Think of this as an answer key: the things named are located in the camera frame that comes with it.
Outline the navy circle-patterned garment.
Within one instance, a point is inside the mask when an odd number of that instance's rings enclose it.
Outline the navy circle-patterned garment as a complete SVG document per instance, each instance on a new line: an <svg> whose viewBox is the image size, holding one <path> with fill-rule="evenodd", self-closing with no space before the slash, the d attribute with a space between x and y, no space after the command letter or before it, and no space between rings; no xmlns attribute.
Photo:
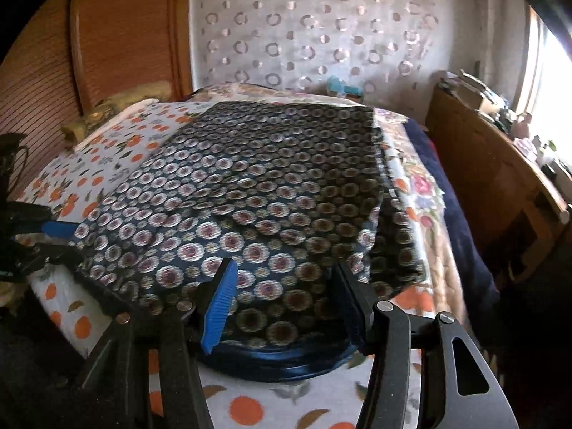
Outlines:
<svg viewBox="0 0 572 429"><path fill-rule="evenodd" d="M237 288L207 364L253 381L325 374L355 350L333 265L381 298L426 278L390 144L362 105L221 102L91 210L72 243L86 277L152 314L197 300L230 258Z"/></svg>

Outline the white orange-print blanket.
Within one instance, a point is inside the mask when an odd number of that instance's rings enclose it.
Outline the white orange-print blanket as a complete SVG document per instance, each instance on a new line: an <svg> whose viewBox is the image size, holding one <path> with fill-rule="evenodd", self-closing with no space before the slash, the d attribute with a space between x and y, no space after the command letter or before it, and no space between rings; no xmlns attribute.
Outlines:
<svg viewBox="0 0 572 429"><path fill-rule="evenodd" d="M26 202L49 206L62 222L80 224L182 127L221 102L150 105L53 160L25 190ZM219 428L351 428L365 397L372 362L353 354L328 373L294 381L253 381L210 366L201 377Z"/></svg>

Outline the navy blue bed blanket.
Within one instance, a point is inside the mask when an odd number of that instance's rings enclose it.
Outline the navy blue bed blanket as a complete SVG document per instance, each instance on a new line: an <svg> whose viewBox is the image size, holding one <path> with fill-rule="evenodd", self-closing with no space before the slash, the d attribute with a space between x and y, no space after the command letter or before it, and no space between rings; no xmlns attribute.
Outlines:
<svg viewBox="0 0 572 429"><path fill-rule="evenodd" d="M432 246L435 256L429 263L434 304L437 309L449 308L466 325L487 328L500 301L493 275L477 251L433 143L416 121L409 119L403 127L421 163L444 192L444 208L438 212L437 235Z"/></svg>

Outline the olive brown folded towel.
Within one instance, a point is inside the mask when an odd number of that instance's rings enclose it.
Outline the olive brown folded towel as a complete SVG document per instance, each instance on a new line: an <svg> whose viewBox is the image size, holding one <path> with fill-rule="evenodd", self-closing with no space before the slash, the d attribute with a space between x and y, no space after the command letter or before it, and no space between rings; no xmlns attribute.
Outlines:
<svg viewBox="0 0 572 429"><path fill-rule="evenodd" d="M166 101L171 98L172 93L172 86L166 80L141 84L115 93L100 101L79 119L61 126L65 145L75 146L83 142L121 112L126 112L132 105L146 100Z"/></svg>

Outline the wooden slatted wardrobe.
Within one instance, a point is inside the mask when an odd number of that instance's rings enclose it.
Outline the wooden slatted wardrobe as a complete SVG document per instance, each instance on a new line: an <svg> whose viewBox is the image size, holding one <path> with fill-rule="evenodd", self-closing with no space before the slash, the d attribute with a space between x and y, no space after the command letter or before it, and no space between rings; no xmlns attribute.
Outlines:
<svg viewBox="0 0 572 429"><path fill-rule="evenodd" d="M192 91L189 0L46 0L1 63L1 131L23 133L22 191L64 148L60 127L129 88Z"/></svg>

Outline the pink figurine on sill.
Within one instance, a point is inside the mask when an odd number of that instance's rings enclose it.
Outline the pink figurine on sill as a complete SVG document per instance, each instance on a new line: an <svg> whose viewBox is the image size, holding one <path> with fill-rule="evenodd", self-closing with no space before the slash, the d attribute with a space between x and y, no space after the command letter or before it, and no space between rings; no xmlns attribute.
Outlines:
<svg viewBox="0 0 572 429"><path fill-rule="evenodd" d="M532 115L529 112L523 112L518 115L517 119L513 122L510 130L510 138L529 138L530 137L530 123Z"/></svg>

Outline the stack of papers books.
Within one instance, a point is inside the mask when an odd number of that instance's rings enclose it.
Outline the stack of papers books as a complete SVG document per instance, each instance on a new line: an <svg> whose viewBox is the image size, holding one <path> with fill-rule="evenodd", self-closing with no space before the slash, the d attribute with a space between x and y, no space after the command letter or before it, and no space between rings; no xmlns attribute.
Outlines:
<svg viewBox="0 0 572 429"><path fill-rule="evenodd" d="M437 85L467 108L478 112L493 115L508 108L502 96L496 94L481 79L463 69L459 69L456 73L443 72Z"/></svg>

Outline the blue tissue box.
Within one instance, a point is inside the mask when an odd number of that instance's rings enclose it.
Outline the blue tissue box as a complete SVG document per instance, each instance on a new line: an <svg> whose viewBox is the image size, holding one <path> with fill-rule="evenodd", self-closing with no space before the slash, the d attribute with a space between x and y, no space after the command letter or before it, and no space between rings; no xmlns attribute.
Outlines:
<svg viewBox="0 0 572 429"><path fill-rule="evenodd" d="M362 90L362 88L348 85L334 75L328 78L326 89L330 96L335 96L338 98L362 98L364 95L364 90Z"/></svg>

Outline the white circle-patterned curtain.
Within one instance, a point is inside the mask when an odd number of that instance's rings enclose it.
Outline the white circle-patterned curtain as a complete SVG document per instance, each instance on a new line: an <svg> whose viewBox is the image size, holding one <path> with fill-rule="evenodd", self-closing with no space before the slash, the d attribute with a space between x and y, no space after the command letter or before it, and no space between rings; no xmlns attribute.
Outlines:
<svg viewBox="0 0 572 429"><path fill-rule="evenodd" d="M439 74L477 56L475 0L190 0L197 87L247 82L322 93L422 118Z"/></svg>

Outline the bright window with frame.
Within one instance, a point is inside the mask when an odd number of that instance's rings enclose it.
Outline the bright window with frame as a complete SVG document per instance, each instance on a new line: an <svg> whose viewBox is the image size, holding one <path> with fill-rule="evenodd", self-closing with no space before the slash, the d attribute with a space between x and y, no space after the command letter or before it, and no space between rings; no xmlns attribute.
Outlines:
<svg viewBox="0 0 572 429"><path fill-rule="evenodd" d="M530 136L553 145L553 155L571 165L571 58L533 9L517 112L531 116Z"/></svg>

